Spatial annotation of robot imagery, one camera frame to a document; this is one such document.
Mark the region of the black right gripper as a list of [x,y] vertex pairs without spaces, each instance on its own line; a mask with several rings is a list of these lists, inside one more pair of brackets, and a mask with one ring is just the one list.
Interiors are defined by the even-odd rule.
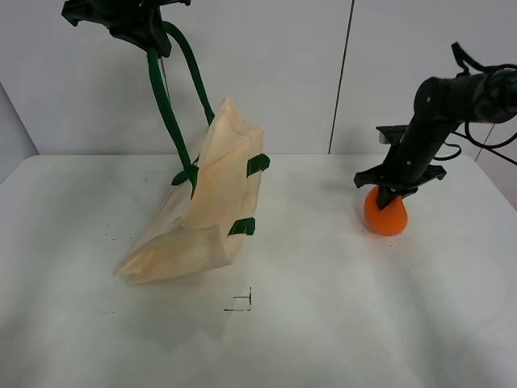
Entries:
[[378,186],[376,204],[385,209],[395,198],[415,193],[418,187],[443,179],[446,171],[432,160],[447,139],[445,124],[408,124],[376,128],[388,144],[384,161],[366,171],[358,172],[354,184]]

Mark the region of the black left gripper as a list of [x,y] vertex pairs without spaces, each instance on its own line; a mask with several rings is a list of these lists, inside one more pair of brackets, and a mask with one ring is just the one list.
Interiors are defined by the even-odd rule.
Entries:
[[168,57],[172,45],[161,7],[170,4],[167,0],[71,0],[64,3],[61,15],[75,27],[81,21],[97,23],[116,39]]

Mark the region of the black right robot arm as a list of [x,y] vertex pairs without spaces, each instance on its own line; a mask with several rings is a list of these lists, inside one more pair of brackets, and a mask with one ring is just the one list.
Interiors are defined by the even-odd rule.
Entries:
[[514,65],[493,66],[455,78],[428,78],[414,97],[409,124],[376,128],[382,141],[390,145],[389,152],[380,165],[356,173],[355,186],[377,186],[376,205],[384,209],[396,197],[405,198],[425,183],[444,178],[444,168],[431,162],[461,125],[502,124],[514,117]]

